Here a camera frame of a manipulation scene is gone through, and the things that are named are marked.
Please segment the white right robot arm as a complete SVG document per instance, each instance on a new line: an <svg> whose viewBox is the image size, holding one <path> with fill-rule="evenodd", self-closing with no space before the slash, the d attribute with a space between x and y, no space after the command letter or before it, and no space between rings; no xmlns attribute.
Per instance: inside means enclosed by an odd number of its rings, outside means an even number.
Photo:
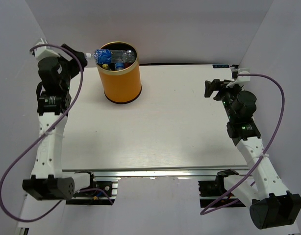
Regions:
<svg viewBox="0 0 301 235"><path fill-rule="evenodd" d="M227 133L249 167L245 176L233 169L220 171L215 190L224 198L233 194L250 211L253 224L267 229L294 224L301 196L292 194L275 171L253 120L256 96L242 84L229 80L205 82L205 97L221 101L228 117Z"/></svg>

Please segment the blue label plastic bottle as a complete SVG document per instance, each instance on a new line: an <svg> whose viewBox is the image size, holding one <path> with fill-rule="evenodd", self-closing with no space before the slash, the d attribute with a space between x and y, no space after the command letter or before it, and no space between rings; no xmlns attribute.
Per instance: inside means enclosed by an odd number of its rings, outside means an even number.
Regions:
<svg viewBox="0 0 301 235"><path fill-rule="evenodd" d="M125 68L124 63L122 62L117 62L114 65L115 71L121 71Z"/></svg>

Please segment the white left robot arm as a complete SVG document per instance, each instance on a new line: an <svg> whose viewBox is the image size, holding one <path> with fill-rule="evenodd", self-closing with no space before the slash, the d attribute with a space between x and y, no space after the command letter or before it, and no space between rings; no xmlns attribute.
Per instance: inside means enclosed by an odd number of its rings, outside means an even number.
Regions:
<svg viewBox="0 0 301 235"><path fill-rule="evenodd" d="M36 89L39 134L37 156L23 190L37 200L69 200L76 190L76 180L62 171L61 153L68 112L75 99L70 95L70 81L87 66L84 53L62 44L71 60L49 47L35 49L41 82Z"/></svg>

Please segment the white connector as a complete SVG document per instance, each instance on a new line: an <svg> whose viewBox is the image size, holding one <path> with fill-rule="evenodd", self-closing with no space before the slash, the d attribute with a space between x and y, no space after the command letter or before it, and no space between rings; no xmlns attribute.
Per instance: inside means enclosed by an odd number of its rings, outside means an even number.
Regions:
<svg viewBox="0 0 301 235"><path fill-rule="evenodd" d="M133 50L97 49L86 53L86 59L93 59L96 64L134 63L137 56Z"/></svg>

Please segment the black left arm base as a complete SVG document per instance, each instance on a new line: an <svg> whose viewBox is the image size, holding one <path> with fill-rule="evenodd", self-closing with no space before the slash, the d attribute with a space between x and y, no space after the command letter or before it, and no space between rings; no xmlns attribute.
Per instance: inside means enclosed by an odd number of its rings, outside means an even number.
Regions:
<svg viewBox="0 0 301 235"><path fill-rule="evenodd" d="M90 185L74 194L66 205L111 206L116 198L120 178L91 173Z"/></svg>

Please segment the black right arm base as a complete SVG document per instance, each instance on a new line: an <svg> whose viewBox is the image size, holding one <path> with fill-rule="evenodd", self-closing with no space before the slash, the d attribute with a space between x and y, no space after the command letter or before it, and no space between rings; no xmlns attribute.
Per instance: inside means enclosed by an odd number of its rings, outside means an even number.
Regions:
<svg viewBox="0 0 301 235"><path fill-rule="evenodd" d="M203 180L199 181L199 192L200 192L200 206L201 208L205 208L208 204L210 204L213 200L215 200L217 197L221 196L223 193L226 192L224 188L224 177L231 176L231 175L239 175L239 173L233 169L228 169L224 171L220 171L217 173L215 180ZM228 196L221 199L219 202L217 202L215 205L212 206L212 208L216 208L219 206L223 206L226 204L229 204L231 202L234 202L232 205L229 205L228 207L231 208L241 208L246 207L242 202L240 202L238 199L233 198L233 194L230 193Z"/></svg>

